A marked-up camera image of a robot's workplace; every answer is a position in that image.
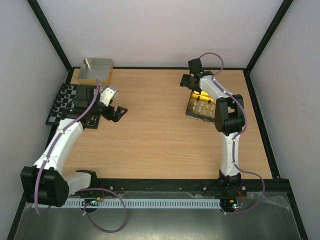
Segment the black white chess board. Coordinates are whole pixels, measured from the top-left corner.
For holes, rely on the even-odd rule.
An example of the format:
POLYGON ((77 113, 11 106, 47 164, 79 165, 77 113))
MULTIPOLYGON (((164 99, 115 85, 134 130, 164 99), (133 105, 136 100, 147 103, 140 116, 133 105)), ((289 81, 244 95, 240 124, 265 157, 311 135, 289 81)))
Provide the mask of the black white chess board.
POLYGON ((58 126, 63 112, 70 109, 79 110, 81 115, 91 104, 96 93, 96 86, 63 83, 55 97, 45 124, 58 126))

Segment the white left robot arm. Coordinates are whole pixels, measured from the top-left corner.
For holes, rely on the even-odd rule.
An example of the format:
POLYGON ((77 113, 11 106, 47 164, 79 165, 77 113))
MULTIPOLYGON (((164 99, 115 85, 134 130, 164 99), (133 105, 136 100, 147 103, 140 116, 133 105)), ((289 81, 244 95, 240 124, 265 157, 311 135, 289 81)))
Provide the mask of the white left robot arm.
POLYGON ((93 185, 97 177, 94 171, 78 170, 63 177, 63 168, 77 138, 92 120, 103 117, 116 123, 128 111, 112 106, 117 94, 114 87, 99 83, 76 86, 73 103, 62 111, 56 133, 44 153, 20 173, 28 203, 61 207, 70 195, 93 185))

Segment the gold tin tray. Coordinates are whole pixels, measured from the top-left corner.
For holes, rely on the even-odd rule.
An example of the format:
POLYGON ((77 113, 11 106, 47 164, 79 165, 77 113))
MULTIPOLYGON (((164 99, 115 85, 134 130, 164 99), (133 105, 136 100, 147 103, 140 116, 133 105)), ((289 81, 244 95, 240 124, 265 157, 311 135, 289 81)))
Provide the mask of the gold tin tray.
POLYGON ((192 119, 214 124, 215 109, 215 101, 205 91, 192 90, 185 115, 192 119))

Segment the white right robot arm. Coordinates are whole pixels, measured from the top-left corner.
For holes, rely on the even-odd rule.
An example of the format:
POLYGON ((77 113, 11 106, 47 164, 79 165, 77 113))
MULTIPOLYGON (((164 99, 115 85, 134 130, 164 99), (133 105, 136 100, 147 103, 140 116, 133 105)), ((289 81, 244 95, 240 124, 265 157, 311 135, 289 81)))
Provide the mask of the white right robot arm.
POLYGON ((214 100, 214 125, 222 138, 222 162, 217 187, 222 196, 235 196, 243 185, 238 170, 239 140, 248 126, 243 97, 223 87, 211 71, 184 74, 180 86, 195 92, 204 91, 214 100))

